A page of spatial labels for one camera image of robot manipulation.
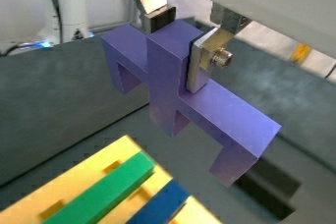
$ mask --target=purple block leg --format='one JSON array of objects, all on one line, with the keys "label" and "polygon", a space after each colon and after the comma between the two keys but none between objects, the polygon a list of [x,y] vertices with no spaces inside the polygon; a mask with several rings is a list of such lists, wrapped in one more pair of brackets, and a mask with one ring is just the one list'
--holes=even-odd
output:
[{"label": "purple block leg", "polygon": [[215,81],[185,90],[189,43],[201,32],[176,21],[145,37],[131,26],[103,36],[115,86],[149,86],[152,121],[175,136],[193,122],[223,145],[211,172],[229,186],[261,156],[280,125]]}]

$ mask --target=yellow block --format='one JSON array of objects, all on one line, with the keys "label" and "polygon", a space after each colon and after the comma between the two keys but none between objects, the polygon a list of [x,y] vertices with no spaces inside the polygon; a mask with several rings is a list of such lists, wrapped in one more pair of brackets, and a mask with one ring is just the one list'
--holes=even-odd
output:
[{"label": "yellow block", "polygon": [[189,196],[187,203],[168,224],[220,224],[221,222],[208,212],[193,196]]},{"label": "yellow block", "polygon": [[[0,223],[43,223],[67,203],[84,193],[140,151],[141,148],[132,139],[128,136],[121,137],[0,212]],[[171,180],[169,174],[156,164],[153,175],[99,223],[124,224]],[[192,196],[189,196],[185,206],[172,221],[175,222],[171,224],[220,223]]]},{"label": "yellow block", "polygon": [[291,61],[296,63],[303,63],[311,51],[311,47],[305,44],[300,44],[293,52]]}]

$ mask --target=metal bracket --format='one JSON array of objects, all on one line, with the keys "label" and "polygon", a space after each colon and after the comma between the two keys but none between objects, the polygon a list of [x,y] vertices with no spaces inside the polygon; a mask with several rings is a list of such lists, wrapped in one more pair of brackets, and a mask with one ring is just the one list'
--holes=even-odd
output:
[{"label": "metal bracket", "polygon": [[141,28],[147,34],[153,33],[176,18],[176,8],[167,0],[133,0],[140,11]]},{"label": "metal bracket", "polygon": [[216,3],[212,3],[209,20],[233,34],[237,34],[252,22],[251,19]]},{"label": "metal bracket", "polygon": [[225,68],[232,54],[225,51],[227,42],[247,27],[251,20],[212,3],[209,19],[220,25],[192,42],[187,89],[196,93],[211,79],[213,66]]},{"label": "metal bracket", "polygon": [[187,89],[196,93],[211,79],[215,64],[225,68],[232,54],[224,50],[233,34],[221,28],[213,28],[192,41]]}]

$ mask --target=black cable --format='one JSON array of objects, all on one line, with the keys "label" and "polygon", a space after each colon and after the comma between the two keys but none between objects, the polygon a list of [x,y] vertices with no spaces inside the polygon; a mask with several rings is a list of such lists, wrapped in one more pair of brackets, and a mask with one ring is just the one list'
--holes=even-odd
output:
[{"label": "black cable", "polygon": [[328,79],[328,77],[329,77],[331,74],[333,73],[335,69],[336,69],[336,63],[335,63],[335,65],[333,65],[333,67],[332,67],[332,69],[331,69],[331,71],[329,71],[329,73],[328,73],[328,75],[325,76],[324,79]]},{"label": "black cable", "polygon": [[1,54],[3,57],[8,56],[8,54],[15,51],[16,49],[19,49],[19,44],[13,45],[12,47],[9,47],[5,52]]},{"label": "black cable", "polygon": [[57,15],[57,23],[59,23],[59,43],[63,43],[63,22],[61,22],[61,16],[60,16],[60,10],[59,10],[59,1],[51,0],[53,9]]}]

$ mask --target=white wall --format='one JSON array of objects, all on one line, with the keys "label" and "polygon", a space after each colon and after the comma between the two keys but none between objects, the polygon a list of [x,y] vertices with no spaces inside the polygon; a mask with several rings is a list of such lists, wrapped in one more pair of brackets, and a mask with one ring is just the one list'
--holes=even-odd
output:
[{"label": "white wall", "polygon": [[211,21],[211,0],[168,0],[169,5],[176,6],[176,18],[195,17],[196,20],[208,23]]},{"label": "white wall", "polygon": [[[128,0],[87,0],[89,27],[128,19]],[[0,0],[0,41],[29,39],[44,25],[41,0]]]}]

